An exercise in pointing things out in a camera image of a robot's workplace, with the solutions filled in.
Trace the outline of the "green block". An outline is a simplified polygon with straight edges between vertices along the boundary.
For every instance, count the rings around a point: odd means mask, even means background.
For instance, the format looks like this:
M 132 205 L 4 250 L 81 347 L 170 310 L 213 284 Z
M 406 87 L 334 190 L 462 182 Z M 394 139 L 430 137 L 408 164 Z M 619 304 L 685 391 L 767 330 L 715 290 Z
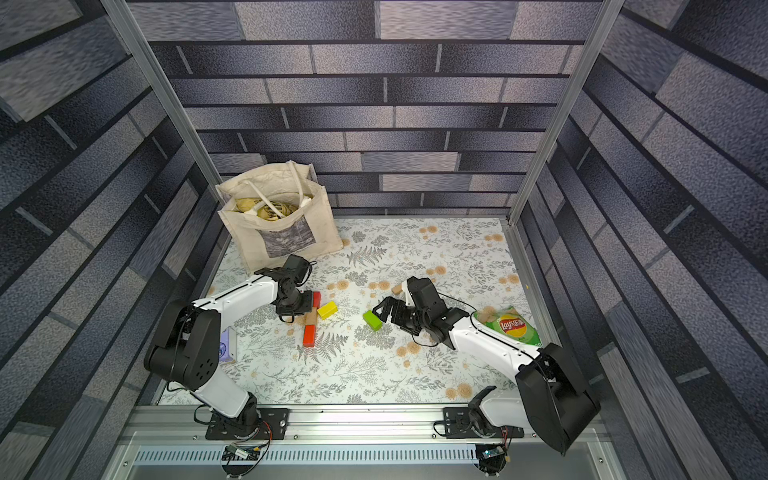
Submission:
M 374 332 L 379 331 L 384 324 L 384 322 L 371 310 L 363 314 L 363 320 Z

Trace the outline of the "natural wood block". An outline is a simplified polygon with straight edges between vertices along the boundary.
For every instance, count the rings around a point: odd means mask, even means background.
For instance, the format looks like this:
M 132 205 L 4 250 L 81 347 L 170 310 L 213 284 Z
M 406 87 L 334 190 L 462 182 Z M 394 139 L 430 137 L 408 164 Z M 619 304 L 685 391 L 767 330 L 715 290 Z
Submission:
M 313 307 L 312 310 L 305 315 L 305 325 L 316 326 L 317 318 L 318 318 L 317 309 Z

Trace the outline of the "yellow block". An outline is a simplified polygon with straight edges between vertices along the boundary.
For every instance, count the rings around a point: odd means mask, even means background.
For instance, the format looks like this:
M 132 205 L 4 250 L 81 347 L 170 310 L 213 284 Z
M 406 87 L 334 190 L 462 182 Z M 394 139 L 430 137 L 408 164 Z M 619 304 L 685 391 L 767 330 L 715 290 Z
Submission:
M 323 319 L 327 320 L 333 315 L 335 315 L 338 312 L 338 306 L 333 302 L 328 302 L 327 304 L 319 307 L 317 309 L 317 314 Z

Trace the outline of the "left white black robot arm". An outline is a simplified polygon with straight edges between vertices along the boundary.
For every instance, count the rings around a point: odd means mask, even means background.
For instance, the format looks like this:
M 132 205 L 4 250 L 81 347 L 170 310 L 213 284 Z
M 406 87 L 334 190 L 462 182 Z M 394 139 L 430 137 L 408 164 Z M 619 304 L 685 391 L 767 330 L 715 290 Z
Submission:
M 220 364 L 236 358 L 232 325 L 252 311 L 272 306 L 282 321 L 312 311 L 314 293 L 299 289 L 312 270 L 312 262 L 290 255 L 283 266 L 260 269 L 220 294 L 191 303 L 172 301 L 164 308 L 144 368 L 210 409 L 207 439 L 245 440 L 264 426 L 255 395 Z

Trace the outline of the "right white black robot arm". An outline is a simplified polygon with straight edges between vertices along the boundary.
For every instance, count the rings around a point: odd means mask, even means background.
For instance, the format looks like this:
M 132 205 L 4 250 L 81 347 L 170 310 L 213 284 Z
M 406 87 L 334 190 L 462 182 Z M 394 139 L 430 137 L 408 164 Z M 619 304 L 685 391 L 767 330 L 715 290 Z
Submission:
M 412 337 L 427 334 L 429 347 L 445 346 L 470 355 L 515 383 L 514 390 L 487 386 L 468 402 L 465 413 L 446 417 L 447 438 L 532 433 L 565 454 L 600 411 L 599 401 L 565 349 L 554 343 L 526 344 L 482 325 L 472 307 L 442 297 L 428 278 L 409 278 L 364 319 L 373 329 L 390 323 Z

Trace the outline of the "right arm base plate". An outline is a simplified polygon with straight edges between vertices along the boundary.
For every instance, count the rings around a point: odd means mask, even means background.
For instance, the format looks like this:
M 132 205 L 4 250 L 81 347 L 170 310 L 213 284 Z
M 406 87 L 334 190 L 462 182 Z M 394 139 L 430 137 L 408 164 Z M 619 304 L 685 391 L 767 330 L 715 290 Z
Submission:
M 469 407 L 444 407 L 442 419 L 432 424 L 433 432 L 447 439 L 519 439 L 525 436 L 520 427 L 494 427 Z

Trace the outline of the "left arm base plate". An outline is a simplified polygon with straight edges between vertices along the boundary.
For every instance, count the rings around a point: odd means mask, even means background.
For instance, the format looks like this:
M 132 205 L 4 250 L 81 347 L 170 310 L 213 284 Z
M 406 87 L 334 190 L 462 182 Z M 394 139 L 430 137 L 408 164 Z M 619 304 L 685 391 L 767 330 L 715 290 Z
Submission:
M 251 409 L 236 418 L 226 417 L 213 410 L 209 420 L 202 420 L 207 427 L 205 439 L 209 441 L 283 440 L 291 410 L 287 408 Z

